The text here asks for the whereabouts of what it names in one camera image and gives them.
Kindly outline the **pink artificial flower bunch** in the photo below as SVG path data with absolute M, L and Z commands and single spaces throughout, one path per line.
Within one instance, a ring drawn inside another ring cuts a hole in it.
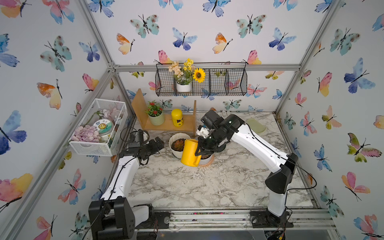
M 75 129 L 74 134 L 71 137 L 72 141 L 88 143 L 98 143 L 100 139 L 101 137 L 98 129 L 89 125 L 86 125 L 85 127 L 79 126 Z

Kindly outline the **white mesh wall basket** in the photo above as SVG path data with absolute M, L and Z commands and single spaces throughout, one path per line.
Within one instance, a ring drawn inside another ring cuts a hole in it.
M 111 157 L 128 117 L 126 103 L 94 99 L 76 126 L 69 145 L 78 155 Z

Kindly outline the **yellow plastic bottle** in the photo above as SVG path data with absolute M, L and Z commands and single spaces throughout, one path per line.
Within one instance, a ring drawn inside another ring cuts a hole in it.
M 183 112 L 180 109 L 172 110 L 171 116 L 175 127 L 181 127 L 184 124 Z

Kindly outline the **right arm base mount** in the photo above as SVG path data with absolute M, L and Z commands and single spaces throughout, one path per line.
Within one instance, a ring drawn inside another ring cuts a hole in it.
M 289 222 L 291 214 L 288 211 L 277 217 L 268 209 L 263 211 L 251 211 L 250 222 L 253 228 L 293 228 L 294 224 Z

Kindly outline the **green pot red flowers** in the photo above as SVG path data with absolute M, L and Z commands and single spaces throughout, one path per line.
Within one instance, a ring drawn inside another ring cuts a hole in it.
M 156 101 L 148 102 L 146 114 L 149 116 L 150 122 L 154 126 L 160 126 L 165 122 L 162 106 Z

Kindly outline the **wooden desktop shelf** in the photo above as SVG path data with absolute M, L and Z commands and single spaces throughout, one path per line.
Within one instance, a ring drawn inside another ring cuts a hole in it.
M 197 101 L 194 101 L 193 114 L 184 115 L 184 124 L 180 127 L 176 127 L 173 124 L 172 116 L 169 113 L 163 113 L 165 121 L 159 126 L 155 126 L 151 123 L 148 114 L 145 113 L 147 109 L 147 102 L 141 89 L 138 89 L 136 96 L 131 101 L 133 110 L 143 130 L 147 131 L 170 131 L 170 132 L 182 132 L 189 133 L 191 136 L 196 136 L 196 113 L 197 113 Z

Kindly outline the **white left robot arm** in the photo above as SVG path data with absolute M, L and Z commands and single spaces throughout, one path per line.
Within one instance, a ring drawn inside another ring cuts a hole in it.
M 147 143 L 133 142 L 119 153 L 119 163 L 106 192 L 98 201 L 91 202 L 90 230 L 94 240 L 128 240 L 140 224 L 153 226 L 156 217 L 150 204 L 132 207 L 127 199 L 133 178 L 142 161 L 164 148 L 164 141 L 156 137 Z

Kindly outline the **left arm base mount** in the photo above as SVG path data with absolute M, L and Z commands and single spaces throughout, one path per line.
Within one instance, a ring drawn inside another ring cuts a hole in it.
M 136 205 L 132 208 L 136 229 L 168 229 L 171 221 L 169 212 L 156 212 L 152 204 Z

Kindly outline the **dark green pot saucer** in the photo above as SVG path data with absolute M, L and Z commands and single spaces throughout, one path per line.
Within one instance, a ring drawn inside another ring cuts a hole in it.
M 216 147 L 213 151 L 215 153 L 220 153 L 225 150 L 227 143 L 222 144 L 221 146 Z

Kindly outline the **round green label tin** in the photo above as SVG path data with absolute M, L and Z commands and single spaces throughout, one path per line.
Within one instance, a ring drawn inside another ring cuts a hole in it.
M 93 124 L 100 136 L 108 135 L 113 131 L 113 123 L 108 119 L 101 119 Z

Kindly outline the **white pot artificial flowers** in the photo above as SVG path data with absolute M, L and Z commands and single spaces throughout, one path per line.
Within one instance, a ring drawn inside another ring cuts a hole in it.
M 173 74 L 176 82 L 176 89 L 179 93 L 190 93 L 192 91 L 192 83 L 203 83 L 206 80 L 206 71 L 197 68 L 192 59 L 187 59 L 182 65 L 180 62 L 172 62 L 168 67 L 168 71 Z

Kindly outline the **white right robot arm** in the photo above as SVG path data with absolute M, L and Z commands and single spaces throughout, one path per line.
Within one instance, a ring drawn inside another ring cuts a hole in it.
M 271 171 L 265 180 L 270 190 L 267 213 L 281 217 L 287 209 L 287 191 L 296 170 L 298 156 L 278 150 L 236 115 L 232 114 L 224 119 L 210 110 L 201 121 L 203 124 L 197 130 L 199 137 L 195 155 L 220 153 L 231 141 L 247 149 Z

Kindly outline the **ribbed white pot red succulent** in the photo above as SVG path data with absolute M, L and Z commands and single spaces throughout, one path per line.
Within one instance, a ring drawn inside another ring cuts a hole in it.
M 169 147 L 176 158 L 182 158 L 185 141 L 190 139 L 191 137 L 185 133 L 177 133 L 170 138 Z

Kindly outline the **yellow plastic watering can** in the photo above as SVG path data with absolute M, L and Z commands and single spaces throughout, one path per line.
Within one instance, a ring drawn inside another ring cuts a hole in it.
M 181 158 L 181 163 L 189 167 L 198 167 L 201 155 L 196 156 L 198 151 L 199 142 L 194 139 L 185 140 L 183 155 Z

